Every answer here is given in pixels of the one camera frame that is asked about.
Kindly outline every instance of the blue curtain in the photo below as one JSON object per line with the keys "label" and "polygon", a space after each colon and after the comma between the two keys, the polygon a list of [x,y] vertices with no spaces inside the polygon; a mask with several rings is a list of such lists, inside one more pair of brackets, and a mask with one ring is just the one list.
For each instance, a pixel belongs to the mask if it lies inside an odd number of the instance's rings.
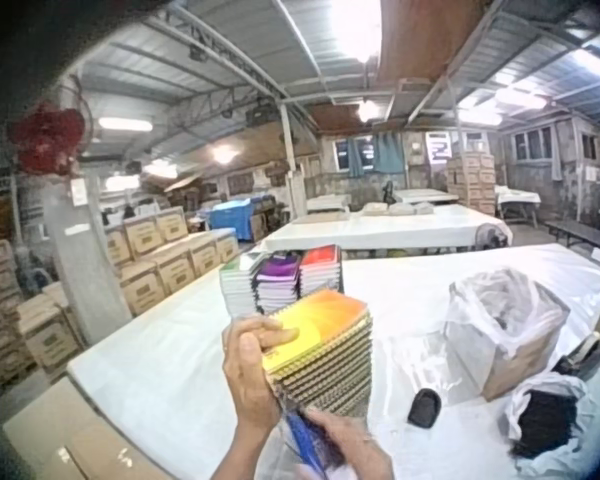
{"label": "blue curtain", "polygon": [[384,132],[374,135],[373,149],[374,171],[378,173],[404,173],[404,150],[402,149],[400,134]]}
{"label": "blue curtain", "polygon": [[362,168],[362,158],[360,157],[355,138],[347,139],[347,156],[349,157],[349,176],[363,176],[364,169]]}

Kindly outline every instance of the purple notebook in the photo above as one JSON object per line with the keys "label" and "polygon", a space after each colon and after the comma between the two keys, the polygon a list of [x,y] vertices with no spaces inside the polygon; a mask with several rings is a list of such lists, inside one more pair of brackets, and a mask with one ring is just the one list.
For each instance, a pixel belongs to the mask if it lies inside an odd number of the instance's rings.
{"label": "purple notebook", "polygon": [[258,280],[284,282],[298,277],[300,256],[293,253],[273,255],[258,272]]}

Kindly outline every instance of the sign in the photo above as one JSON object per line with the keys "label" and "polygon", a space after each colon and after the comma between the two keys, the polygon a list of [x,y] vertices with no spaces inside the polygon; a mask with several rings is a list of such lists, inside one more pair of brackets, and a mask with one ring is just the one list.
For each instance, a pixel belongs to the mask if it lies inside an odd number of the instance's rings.
{"label": "sign", "polygon": [[427,132],[427,152],[431,165],[447,163],[451,158],[451,137],[449,132]]}

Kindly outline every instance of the stack of notebooks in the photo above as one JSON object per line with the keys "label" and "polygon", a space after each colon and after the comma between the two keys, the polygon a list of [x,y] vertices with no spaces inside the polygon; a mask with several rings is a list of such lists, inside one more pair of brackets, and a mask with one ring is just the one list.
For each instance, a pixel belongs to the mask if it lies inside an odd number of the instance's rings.
{"label": "stack of notebooks", "polygon": [[292,304],[298,299],[300,256],[292,252],[278,252],[264,263],[256,277],[258,306],[269,314]]}
{"label": "stack of notebooks", "polygon": [[371,392],[371,316],[365,303],[320,290],[273,318],[296,340],[266,352],[263,366],[285,405],[365,416]]}
{"label": "stack of notebooks", "polygon": [[300,294],[322,289],[342,291],[340,249],[336,245],[309,250],[300,263]]}
{"label": "stack of notebooks", "polygon": [[268,254],[243,253],[220,269],[220,287],[231,318],[258,313],[255,276]]}

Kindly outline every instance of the bench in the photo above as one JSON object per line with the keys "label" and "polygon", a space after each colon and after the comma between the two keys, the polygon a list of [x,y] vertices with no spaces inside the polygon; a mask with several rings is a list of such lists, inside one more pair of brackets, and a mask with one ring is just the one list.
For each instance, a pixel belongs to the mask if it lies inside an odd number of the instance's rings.
{"label": "bench", "polygon": [[554,234],[556,240],[560,240],[560,235],[564,234],[567,238],[567,248],[577,243],[588,243],[600,249],[600,230],[588,227],[574,220],[550,221],[546,222],[549,227],[549,234]]}

